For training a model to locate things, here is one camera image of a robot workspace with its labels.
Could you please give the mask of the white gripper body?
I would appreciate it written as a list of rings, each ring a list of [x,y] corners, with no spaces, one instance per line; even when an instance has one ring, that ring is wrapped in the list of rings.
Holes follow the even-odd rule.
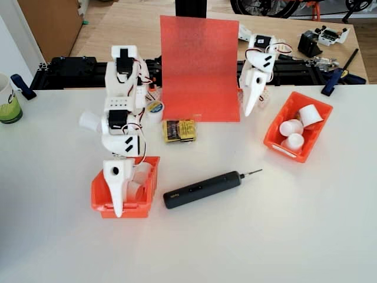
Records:
[[[107,183],[124,183],[134,175],[134,159],[114,159],[103,161],[103,175]]]
[[[269,73],[257,68],[244,67],[239,78],[239,86],[241,89],[263,91],[269,78]]]

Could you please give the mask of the white fixed gripper finger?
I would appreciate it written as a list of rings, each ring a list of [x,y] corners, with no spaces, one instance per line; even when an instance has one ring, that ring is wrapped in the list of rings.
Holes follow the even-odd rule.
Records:
[[[264,87],[252,89],[242,88],[242,110],[245,117],[248,117],[255,106],[264,107]]]
[[[125,181],[115,182],[110,185],[110,193],[113,202],[114,213],[117,218],[120,218],[123,214],[123,190]]]

